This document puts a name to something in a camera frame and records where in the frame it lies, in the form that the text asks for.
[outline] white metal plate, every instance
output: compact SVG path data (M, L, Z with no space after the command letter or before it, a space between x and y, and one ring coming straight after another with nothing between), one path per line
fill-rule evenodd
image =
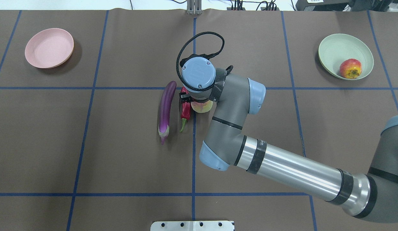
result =
M234 231L234 221L154 222L150 231Z

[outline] robotic arm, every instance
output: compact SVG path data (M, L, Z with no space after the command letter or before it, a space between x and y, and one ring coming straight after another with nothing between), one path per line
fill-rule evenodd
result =
M210 58L203 54L182 60L181 75L177 66L191 100L217 103L200 150L203 164L221 171L238 166L339 205L355 218L398 222L398 116L387 122L368 173L350 174L243 135L246 116L259 111L266 88L215 69Z

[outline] bowl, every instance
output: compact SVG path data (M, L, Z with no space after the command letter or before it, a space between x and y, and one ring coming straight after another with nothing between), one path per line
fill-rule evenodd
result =
M28 41L25 58L34 67L57 67L68 60L73 47L74 41L69 32L50 28L37 33Z
M354 58L361 62L361 74L355 79L341 77L342 62ZM319 59L323 67L333 76L343 80L359 80L373 69L374 58L370 49L358 38L346 34L328 35L319 45Z

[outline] blue joint cap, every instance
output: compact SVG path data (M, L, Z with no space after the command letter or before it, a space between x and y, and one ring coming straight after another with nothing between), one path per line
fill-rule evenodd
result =
M385 125L385 128L384 128L384 130L381 132L381 134L382 134L385 130L389 129L390 127L397 126L397 125L398 125L398 115L393 116L391 119L389 119L389 120L387 121L387 123L386 123L386 125Z
M203 164L219 171L226 171L229 164L220 159L203 141L202 148L200 150L199 159Z
M249 114L257 114L262 107L263 101L265 100L266 96L266 87L254 80L249 80L249 87L250 87L250 107L249 107Z
M216 69L209 60L203 57L194 57L183 65L182 77L190 86L207 88L215 82Z

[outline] green plate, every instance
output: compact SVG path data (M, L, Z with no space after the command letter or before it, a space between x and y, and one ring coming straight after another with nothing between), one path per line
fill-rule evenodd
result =
M342 62L354 58L361 62L361 74L355 79L346 79L340 75ZM373 70L374 58L370 49L358 38L346 34L328 35L319 45L319 59L323 67L337 78L359 80Z

